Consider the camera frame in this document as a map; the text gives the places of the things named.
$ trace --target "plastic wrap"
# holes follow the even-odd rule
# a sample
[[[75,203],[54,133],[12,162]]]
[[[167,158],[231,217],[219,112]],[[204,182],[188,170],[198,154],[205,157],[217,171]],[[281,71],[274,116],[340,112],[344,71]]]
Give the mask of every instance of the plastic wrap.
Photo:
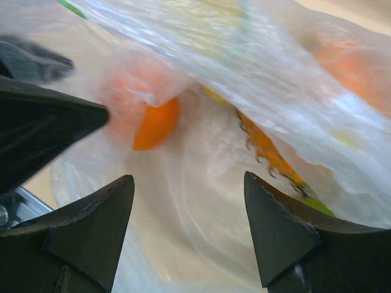
[[[13,11],[20,22],[10,30],[29,34],[76,66],[74,75],[47,86],[98,101],[102,77],[111,74],[113,60],[122,60],[119,52],[132,46],[132,38],[256,122],[337,216],[391,226],[389,102],[383,82],[390,68],[388,37],[289,0],[69,1],[88,21],[59,4],[38,2]],[[7,32],[11,18],[1,21]],[[372,107],[314,59],[316,50],[336,43],[343,49],[336,59],[355,52],[368,56],[364,68],[379,95]],[[176,76],[177,70],[169,72]],[[150,93],[157,102],[157,94]],[[114,292],[260,292],[243,174],[250,170],[294,192],[284,180],[270,178],[246,149],[234,109],[192,91],[180,101],[178,129],[153,151],[121,148],[105,130],[77,143],[52,167],[56,199],[62,206],[124,173],[134,175],[135,203]]]

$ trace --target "green object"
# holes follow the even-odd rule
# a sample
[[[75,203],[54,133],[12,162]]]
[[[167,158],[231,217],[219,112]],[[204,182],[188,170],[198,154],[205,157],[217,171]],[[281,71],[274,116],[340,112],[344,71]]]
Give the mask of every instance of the green object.
[[[302,203],[305,203],[307,206],[310,206],[311,208],[313,209],[316,209],[320,212],[323,212],[327,215],[332,215],[334,216],[334,213],[332,211],[330,211],[327,206],[325,206],[324,204],[322,204],[322,202],[314,199],[314,198],[310,198],[310,197],[307,197],[303,200],[301,200]]]
[[[75,6],[69,4],[67,1],[65,0],[58,0],[64,7],[66,7],[67,9],[71,10],[73,13],[79,15],[80,17],[86,19],[86,16],[82,13],[82,11],[80,11],[80,9],[76,8]]]

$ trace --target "translucent plastic bag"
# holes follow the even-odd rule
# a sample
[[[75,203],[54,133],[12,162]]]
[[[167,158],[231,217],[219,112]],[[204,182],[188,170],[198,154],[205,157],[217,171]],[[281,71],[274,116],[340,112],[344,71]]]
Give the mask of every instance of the translucent plastic bag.
[[[381,108],[375,110],[309,52],[342,42],[349,45],[347,54],[368,53],[373,65],[368,70],[379,70],[388,80],[389,38],[289,0],[70,1],[88,21],[59,4],[41,2],[14,11],[21,21],[11,29],[75,62],[76,73],[51,88],[98,100],[102,76],[110,73],[107,68],[131,37],[256,122],[339,217],[390,226],[388,99],[378,99]],[[387,93],[386,84],[381,85],[376,90]],[[149,97],[157,102],[155,95]],[[135,176],[134,209],[114,292],[258,292],[243,174],[253,171],[278,189],[294,192],[286,182],[270,178],[246,150],[246,134],[233,109],[192,91],[180,99],[178,129],[153,151],[129,151],[99,131],[66,152],[52,169],[56,199],[62,206],[124,173]]]

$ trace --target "lime green object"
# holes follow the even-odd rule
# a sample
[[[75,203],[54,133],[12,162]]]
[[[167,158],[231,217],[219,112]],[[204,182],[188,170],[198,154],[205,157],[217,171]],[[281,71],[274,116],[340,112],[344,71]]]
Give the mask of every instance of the lime green object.
[[[82,11],[80,11],[79,9],[77,9],[75,6],[69,4],[67,1],[65,0],[58,0],[62,5],[64,5],[64,7],[66,7],[67,9],[71,10],[73,13],[79,15],[80,17],[86,19],[86,16],[82,13]]]
[[[311,208],[313,209],[316,209],[320,212],[323,212],[327,215],[332,215],[334,216],[334,213],[332,211],[330,211],[327,206],[325,206],[324,204],[322,204],[320,201],[314,199],[314,198],[310,198],[310,197],[307,197],[303,200],[301,200],[301,202],[305,203],[307,206],[310,206]]]

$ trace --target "green tip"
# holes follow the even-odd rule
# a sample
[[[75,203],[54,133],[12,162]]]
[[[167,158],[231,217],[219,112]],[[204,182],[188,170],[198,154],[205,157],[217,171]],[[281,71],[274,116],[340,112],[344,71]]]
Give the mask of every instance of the green tip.
[[[314,198],[310,198],[310,197],[307,197],[303,200],[301,200],[301,202],[305,203],[307,206],[310,206],[311,208],[313,209],[316,209],[320,212],[323,212],[327,215],[332,215],[334,216],[334,213],[332,211],[330,211],[327,206],[325,206],[324,204],[322,204],[322,202],[314,199]]]
[[[64,7],[66,7],[67,9],[71,10],[73,13],[79,15],[80,17],[86,19],[86,16],[82,13],[82,11],[80,11],[79,9],[77,9],[75,6],[69,4],[67,1],[65,0],[58,0]]]

